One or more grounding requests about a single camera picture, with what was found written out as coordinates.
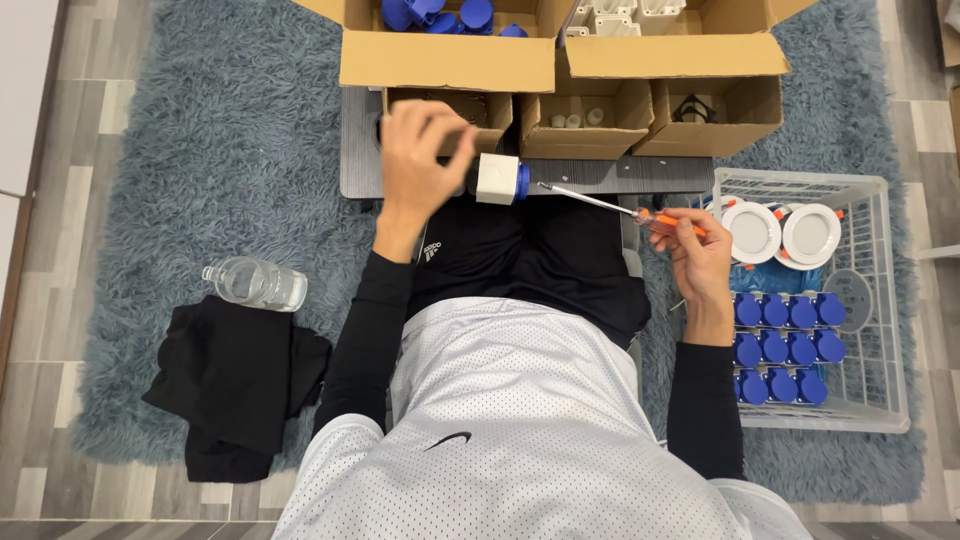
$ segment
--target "dark gray desk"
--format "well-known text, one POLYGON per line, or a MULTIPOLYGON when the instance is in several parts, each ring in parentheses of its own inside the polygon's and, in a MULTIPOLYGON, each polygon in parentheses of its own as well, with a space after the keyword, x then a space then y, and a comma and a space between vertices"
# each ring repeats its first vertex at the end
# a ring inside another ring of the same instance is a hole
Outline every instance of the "dark gray desk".
MULTIPOLYGON (((380 199, 380 145, 377 121, 383 112, 380 92, 345 86, 340 102, 340 192, 348 199, 380 199)), ((497 153, 517 155, 519 119, 497 153)), ((536 182, 559 184, 581 193, 702 193, 713 189, 711 158, 639 158, 618 161, 523 160, 530 165, 530 194, 550 191, 536 182)), ((477 161, 467 185, 476 185, 477 161)))

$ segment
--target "adidas logo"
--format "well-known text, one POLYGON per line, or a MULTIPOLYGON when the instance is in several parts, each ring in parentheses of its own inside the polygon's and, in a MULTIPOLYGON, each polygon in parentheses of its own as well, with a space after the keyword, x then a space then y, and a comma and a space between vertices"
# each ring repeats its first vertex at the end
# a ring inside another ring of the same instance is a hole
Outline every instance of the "adidas logo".
POLYGON ((437 255, 437 250, 440 249, 440 242, 434 242, 429 246, 423 248, 423 254, 426 256, 427 262, 430 261, 433 256, 437 255))

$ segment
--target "blue shaggy rug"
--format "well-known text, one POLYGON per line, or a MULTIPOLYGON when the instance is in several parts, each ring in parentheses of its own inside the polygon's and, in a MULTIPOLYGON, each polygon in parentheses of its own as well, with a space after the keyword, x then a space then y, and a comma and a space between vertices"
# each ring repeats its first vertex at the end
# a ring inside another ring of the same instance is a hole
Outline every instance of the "blue shaggy rug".
MULTIPOLYGON (((726 166, 878 175, 890 183, 907 382, 911 265, 904 185, 887 124, 874 2, 821 0, 779 25, 793 73, 786 124, 726 166)), ((171 310, 210 292, 201 270, 245 254, 309 278, 301 326, 336 341, 373 239, 340 196, 340 28, 288 0, 164 0, 110 198, 75 447, 107 462, 182 460, 184 422, 140 401, 171 310)), ((643 335, 644 408, 665 431, 673 365, 667 261, 644 247, 655 317, 643 335)), ((911 396, 911 413, 917 415, 911 396)), ((300 462, 312 411, 287 426, 278 468, 300 462)), ((924 436, 747 430, 748 476, 788 501, 918 498, 924 436)))

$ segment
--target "small cardboard box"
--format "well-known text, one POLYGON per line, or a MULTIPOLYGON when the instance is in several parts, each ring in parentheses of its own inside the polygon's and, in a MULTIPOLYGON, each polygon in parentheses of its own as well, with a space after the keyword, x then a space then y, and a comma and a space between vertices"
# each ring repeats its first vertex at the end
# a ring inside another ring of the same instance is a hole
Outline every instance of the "small cardboard box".
MULTIPOLYGON (((514 105, 506 92, 469 92, 436 88, 383 88, 383 110, 404 99, 439 100, 479 128, 474 147, 477 153, 493 154, 496 145, 514 123, 514 105)), ((446 138, 438 156, 453 156, 460 134, 446 138)))
POLYGON ((650 83, 642 79, 578 82, 556 94, 521 94, 520 156, 553 160, 618 160, 654 120, 650 83), (588 113, 603 111, 591 126, 588 113), (551 118, 577 114, 581 128, 553 128, 551 118))
POLYGON ((687 0, 666 36, 567 37, 574 77, 665 79, 782 75, 769 30, 816 0, 687 0))
MULTIPOLYGON (((493 36, 393 32, 379 0, 294 0, 344 27, 340 84, 552 92, 556 37, 577 0, 492 0, 493 36), (498 37, 517 23, 530 37, 498 37)), ((444 10, 459 12, 462 0, 444 10)))
POLYGON ((634 156, 728 158, 783 124, 776 75, 661 79, 650 87, 654 123, 634 146, 634 156), (716 123, 675 121, 674 113, 691 95, 716 112, 716 123))

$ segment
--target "plastic basket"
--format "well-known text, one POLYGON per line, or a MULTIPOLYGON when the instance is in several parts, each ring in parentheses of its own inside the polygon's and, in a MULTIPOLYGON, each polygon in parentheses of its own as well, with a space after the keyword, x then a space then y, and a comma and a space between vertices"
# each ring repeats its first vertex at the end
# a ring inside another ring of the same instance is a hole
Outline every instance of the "plastic basket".
POLYGON ((803 405, 742 405, 745 427, 802 430, 871 431, 903 433, 910 427, 906 383, 900 350, 900 327, 893 275, 890 210, 887 183, 876 176, 793 173, 718 168, 712 193, 688 197, 688 202, 712 195, 736 195, 764 203, 821 203, 843 210, 840 245, 824 267, 821 285, 840 270, 853 270, 863 290, 850 294, 845 285, 840 300, 847 307, 848 328, 840 336, 847 357, 828 364, 829 397, 817 407, 803 405))

